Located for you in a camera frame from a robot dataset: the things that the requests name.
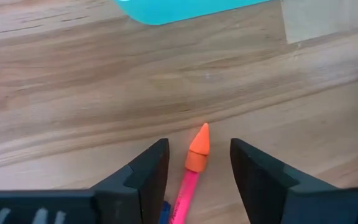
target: wooden floor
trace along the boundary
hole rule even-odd
[[[15,18],[41,1],[24,2]],[[211,155],[188,223],[248,223],[230,138],[358,186],[358,29],[288,45],[280,1],[166,26],[98,16],[0,30],[0,189],[89,187],[164,137],[172,202],[203,122]]]

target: black plastic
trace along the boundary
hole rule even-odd
[[[0,191],[0,224],[157,224],[168,162],[160,139],[88,190]]]
[[[251,224],[358,224],[358,189],[338,189],[240,139],[230,153]]]

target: orange cap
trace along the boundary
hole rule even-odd
[[[205,123],[190,144],[185,164],[186,169],[194,172],[204,171],[208,160],[208,154],[209,128],[208,124]]]

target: pink highlighter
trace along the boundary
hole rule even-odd
[[[209,154],[209,129],[205,123],[191,142],[186,158],[186,171],[170,224],[184,224],[200,172],[205,170]]]

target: blue object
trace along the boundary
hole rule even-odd
[[[164,201],[159,224],[168,224],[170,212],[171,212],[171,205],[168,202]]]
[[[269,0],[115,0],[131,18],[161,25]]]

